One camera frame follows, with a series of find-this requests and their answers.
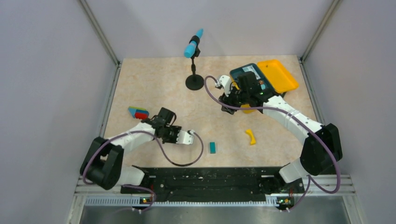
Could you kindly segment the teal divided tray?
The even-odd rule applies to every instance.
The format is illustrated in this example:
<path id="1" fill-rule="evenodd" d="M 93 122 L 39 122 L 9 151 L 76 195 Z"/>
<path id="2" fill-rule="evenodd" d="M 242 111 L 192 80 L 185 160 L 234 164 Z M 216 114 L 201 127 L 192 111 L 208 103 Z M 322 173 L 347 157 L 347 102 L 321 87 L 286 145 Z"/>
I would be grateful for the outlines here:
<path id="1" fill-rule="evenodd" d="M 237 89 L 239 89 L 240 87 L 240 83 L 238 81 L 238 77 L 241 76 L 243 73 L 246 73 L 243 71 L 243 67 L 245 66 L 254 66 L 254 68 L 256 69 L 257 74 L 255 74 L 256 79 L 258 80 L 258 82 L 260 80 L 262 80 L 264 82 L 264 85 L 266 85 L 266 89 L 270 89 L 270 90 L 275 90 L 274 87 L 272 86 L 272 84 L 269 82 L 269 80 L 264 76 L 263 72 L 258 68 L 257 64 L 255 63 L 249 63 L 246 64 L 244 66 L 238 67 L 236 69 L 233 69 L 229 72 L 230 77 L 232 78 L 232 80 L 235 82 L 235 86 Z"/>

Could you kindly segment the white teal label packet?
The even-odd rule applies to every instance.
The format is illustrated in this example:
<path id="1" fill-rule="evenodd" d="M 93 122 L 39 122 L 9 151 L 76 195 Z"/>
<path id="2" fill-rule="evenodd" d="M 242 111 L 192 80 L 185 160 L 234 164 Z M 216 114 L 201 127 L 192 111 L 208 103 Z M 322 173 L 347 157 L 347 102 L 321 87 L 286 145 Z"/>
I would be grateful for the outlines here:
<path id="1" fill-rule="evenodd" d="M 254 74 L 257 74 L 256 69 L 254 68 L 254 66 L 250 65 L 250 66 L 245 66 L 242 68 L 244 72 L 248 72 L 251 71 Z"/>

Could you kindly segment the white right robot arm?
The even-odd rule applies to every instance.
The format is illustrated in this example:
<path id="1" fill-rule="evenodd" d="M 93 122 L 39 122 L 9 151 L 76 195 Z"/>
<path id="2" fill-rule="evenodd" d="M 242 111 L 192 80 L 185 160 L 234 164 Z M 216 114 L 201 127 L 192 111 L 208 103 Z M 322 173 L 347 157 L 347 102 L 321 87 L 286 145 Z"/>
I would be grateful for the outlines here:
<path id="1" fill-rule="evenodd" d="M 290 106 L 273 87 L 261 81 L 253 72 L 242 73 L 237 82 L 220 76 L 216 88 L 223 89 L 219 97 L 222 111 L 234 114 L 243 105 L 265 114 L 291 132 L 303 145 L 298 159 L 279 170 L 274 187 L 287 192 L 293 181 L 307 175 L 317 176 L 342 159 L 339 130 L 334 124 L 323 125 Z"/>

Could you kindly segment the yellow curved plastic piece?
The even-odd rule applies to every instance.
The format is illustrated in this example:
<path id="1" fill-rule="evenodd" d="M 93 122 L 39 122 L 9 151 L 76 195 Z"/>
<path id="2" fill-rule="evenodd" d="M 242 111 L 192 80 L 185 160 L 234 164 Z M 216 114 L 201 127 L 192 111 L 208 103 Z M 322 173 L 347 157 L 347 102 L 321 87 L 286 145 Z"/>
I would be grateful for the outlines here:
<path id="1" fill-rule="evenodd" d="M 255 145 L 256 144 L 256 139 L 255 139 L 255 136 L 254 136 L 254 134 L 253 134 L 253 131 L 251 130 L 251 129 L 247 129 L 246 131 L 245 131 L 245 133 L 249 136 L 249 138 L 250 138 L 250 145 L 252 146 L 252 145 Z"/>

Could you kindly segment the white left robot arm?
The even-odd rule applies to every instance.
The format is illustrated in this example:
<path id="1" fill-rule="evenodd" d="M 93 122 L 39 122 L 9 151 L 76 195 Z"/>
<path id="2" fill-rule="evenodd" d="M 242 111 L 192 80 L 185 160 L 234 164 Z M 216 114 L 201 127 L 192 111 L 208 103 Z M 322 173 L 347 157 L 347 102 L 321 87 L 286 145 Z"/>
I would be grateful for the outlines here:
<path id="1" fill-rule="evenodd" d="M 146 192 L 149 179 L 139 168 L 123 165 L 124 156 L 153 140 L 176 144 L 181 132 L 181 127 L 173 125 L 176 117 L 173 111 L 162 107 L 157 115 L 143 119 L 119 135 L 95 138 L 80 168 L 83 182 L 105 190 L 130 184 L 137 192 Z"/>

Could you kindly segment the yellow medicine kit box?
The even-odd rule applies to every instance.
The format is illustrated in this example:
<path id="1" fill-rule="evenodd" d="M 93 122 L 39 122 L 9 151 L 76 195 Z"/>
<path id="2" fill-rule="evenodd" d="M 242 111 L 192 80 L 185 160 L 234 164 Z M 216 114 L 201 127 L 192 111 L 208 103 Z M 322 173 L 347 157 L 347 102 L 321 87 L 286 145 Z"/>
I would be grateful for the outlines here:
<path id="1" fill-rule="evenodd" d="M 271 97 L 267 103 L 263 103 L 263 106 L 280 107 L 287 111 L 288 104 L 283 97 L 287 92 L 297 89 L 299 87 L 298 82 L 278 60 L 261 61 L 256 64 L 272 84 L 275 91 L 280 94 L 279 96 Z M 249 105 L 242 105 L 241 108 L 246 113 L 258 109 L 258 107 L 250 107 Z"/>

